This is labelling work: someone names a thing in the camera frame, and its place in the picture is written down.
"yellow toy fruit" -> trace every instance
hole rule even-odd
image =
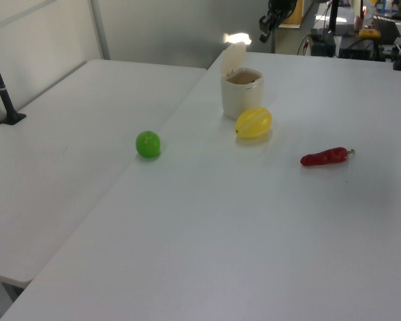
[[[250,108],[236,121],[236,135],[239,138],[257,138],[265,134],[272,125],[272,115],[266,108]]]

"green toy fruit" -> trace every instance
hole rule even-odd
[[[157,157],[160,154],[160,138],[152,131],[141,132],[136,137],[136,150],[144,158]]]

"floor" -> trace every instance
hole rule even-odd
[[[276,33],[276,53],[297,55],[297,50],[304,36],[310,32],[315,23],[319,3],[314,3],[299,29],[279,28]]]

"red chili pepper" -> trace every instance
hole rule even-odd
[[[351,149],[349,152],[344,147],[336,147],[328,149],[317,154],[309,154],[303,156],[300,163],[303,166],[325,165],[331,163],[341,163],[348,159],[350,154],[354,154],[355,150]]]

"white wall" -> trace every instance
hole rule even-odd
[[[20,0],[0,0],[0,71],[18,110],[101,55],[90,0],[29,0],[31,9],[10,11],[16,2],[23,7]]]
[[[268,0],[92,0],[98,32],[112,60],[208,68],[226,48],[224,33],[245,32],[249,51],[259,41]]]

